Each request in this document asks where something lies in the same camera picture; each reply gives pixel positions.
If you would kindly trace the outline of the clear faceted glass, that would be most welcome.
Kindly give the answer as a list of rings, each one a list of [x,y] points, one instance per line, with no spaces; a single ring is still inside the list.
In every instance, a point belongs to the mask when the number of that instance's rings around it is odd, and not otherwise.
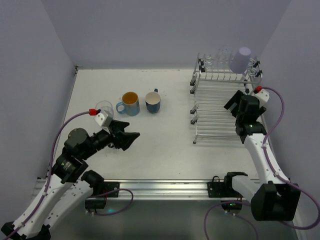
[[[111,102],[109,102],[107,100],[102,100],[102,101],[98,102],[96,104],[95,108],[98,110],[104,110],[105,112],[108,112],[108,114],[111,115],[112,117],[114,116],[113,105]]]

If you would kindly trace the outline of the light blue butterfly mug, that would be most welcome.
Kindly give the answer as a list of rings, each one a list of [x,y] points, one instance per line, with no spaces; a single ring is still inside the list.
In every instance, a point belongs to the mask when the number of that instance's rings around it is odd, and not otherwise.
[[[116,104],[115,109],[119,114],[127,114],[132,117],[138,115],[140,112],[138,95],[132,91],[126,92],[122,96],[121,102]]]

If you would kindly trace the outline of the dark blue faceted mug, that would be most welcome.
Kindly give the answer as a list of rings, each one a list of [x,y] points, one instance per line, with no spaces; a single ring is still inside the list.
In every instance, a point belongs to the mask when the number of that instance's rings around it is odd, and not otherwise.
[[[145,104],[149,113],[155,114],[161,107],[161,96],[158,93],[158,89],[155,88],[152,92],[149,92],[145,96]]]

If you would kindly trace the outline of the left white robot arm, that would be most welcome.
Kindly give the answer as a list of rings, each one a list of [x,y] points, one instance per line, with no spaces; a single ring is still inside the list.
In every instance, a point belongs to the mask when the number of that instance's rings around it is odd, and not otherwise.
[[[76,205],[90,197],[106,197],[117,189],[106,189],[104,178],[87,170],[87,159],[105,147],[127,150],[140,136],[125,132],[128,122],[112,120],[108,130],[89,135],[83,128],[73,129],[64,142],[61,155],[48,171],[46,182],[30,206],[1,231],[7,240],[48,240],[50,231]]]

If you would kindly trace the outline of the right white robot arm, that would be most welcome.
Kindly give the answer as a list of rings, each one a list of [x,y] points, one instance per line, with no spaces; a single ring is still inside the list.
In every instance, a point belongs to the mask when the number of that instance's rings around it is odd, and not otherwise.
[[[300,191],[289,185],[270,145],[264,142],[267,131],[258,118],[266,111],[259,98],[238,90],[224,105],[235,118],[235,132],[248,150],[256,168],[260,185],[244,172],[228,172],[224,177],[227,190],[238,192],[250,204],[257,221],[292,221]]]

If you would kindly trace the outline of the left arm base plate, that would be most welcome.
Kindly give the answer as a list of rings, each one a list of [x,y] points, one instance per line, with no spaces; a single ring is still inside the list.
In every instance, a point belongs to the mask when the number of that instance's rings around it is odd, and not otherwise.
[[[104,181],[103,186],[100,188],[98,193],[104,194],[104,193],[112,192],[104,197],[105,198],[117,198],[119,196],[119,192],[116,190],[119,188],[120,188],[120,182],[118,182],[118,181]]]

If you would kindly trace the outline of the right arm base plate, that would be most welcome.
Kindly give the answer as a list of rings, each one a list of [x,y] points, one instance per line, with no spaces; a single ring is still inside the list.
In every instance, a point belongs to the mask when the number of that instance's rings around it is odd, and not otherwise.
[[[225,184],[217,175],[213,176],[212,180],[206,183],[206,186],[209,198],[225,198],[227,195]]]

